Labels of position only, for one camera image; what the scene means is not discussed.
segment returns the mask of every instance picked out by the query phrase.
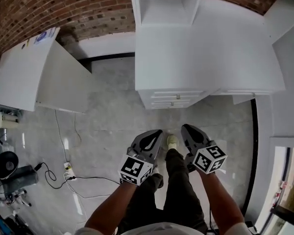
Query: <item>fiducial marker cube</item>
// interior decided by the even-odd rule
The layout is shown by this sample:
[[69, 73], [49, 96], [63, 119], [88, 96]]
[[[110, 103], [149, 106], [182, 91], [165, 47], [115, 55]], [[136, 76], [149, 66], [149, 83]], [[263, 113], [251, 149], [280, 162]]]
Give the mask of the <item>fiducial marker cube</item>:
[[227, 155], [217, 145], [212, 145], [197, 151], [193, 165], [209, 174], [221, 168], [226, 158]]
[[122, 180], [139, 186], [151, 173], [153, 164], [124, 154], [119, 166], [119, 176]]

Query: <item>person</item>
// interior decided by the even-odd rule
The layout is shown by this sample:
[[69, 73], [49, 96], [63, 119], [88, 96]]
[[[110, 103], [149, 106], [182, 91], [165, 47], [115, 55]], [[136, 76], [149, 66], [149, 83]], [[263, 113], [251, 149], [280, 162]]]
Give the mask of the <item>person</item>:
[[[154, 193], [163, 177], [154, 170], [139, 187], [124, 181], [75, 235], [202, 235], [208, 227], [192, 185], [183, 156], [176, 150], [178, 139], [169, 135], [166, 167], [169, 175], [163, 210], [156, 208]], [[221, 235], [249, 235], [243, 215], [215, 173], [198, 170], [211, 212]]]

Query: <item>power strip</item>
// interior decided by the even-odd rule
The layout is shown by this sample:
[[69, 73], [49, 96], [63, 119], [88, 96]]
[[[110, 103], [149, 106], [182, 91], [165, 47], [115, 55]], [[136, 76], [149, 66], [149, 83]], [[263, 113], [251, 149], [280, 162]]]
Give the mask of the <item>power strip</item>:
[[75, 177], [71, 163], [69, 163], [69, 162], [64, 163], [64, 169], [65, 169], [66, 175], [68, 177]]

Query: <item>white cabinet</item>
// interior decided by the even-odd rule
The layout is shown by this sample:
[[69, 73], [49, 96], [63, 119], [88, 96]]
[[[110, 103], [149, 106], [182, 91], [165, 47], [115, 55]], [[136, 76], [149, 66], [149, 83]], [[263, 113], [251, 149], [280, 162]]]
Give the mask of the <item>white cabinet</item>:
[[0, 59], [0, 104], [35, 111], [37, 106], [85, 112], [92, 75], [74, 59], [51, 28], [17, 44]]
[[201, 0], [191, 26], [136, 29], [135, 89], [146, 109], [186, 108], [208, 95], [285, 90], [264, 18]]

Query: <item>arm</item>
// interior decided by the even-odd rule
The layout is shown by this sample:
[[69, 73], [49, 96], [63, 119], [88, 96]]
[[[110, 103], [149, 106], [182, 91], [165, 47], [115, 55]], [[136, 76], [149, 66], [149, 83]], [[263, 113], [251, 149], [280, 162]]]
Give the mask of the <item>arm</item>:
[[110, 197], [108, 197], [88, 219], [85, 227], [93, 228], [103, 235], [111, 235], [121, 219], [131, 200], [136, 185], [123, 182]]
[[227, 193], [215, 173], [206, 175], [199, 169], [197, 171], [201, 176], [209, 199], [211, 212], [218, 225], [220, 234], [225, 234], [237, 223], [244, 223], [239, 207], [229, 193]]

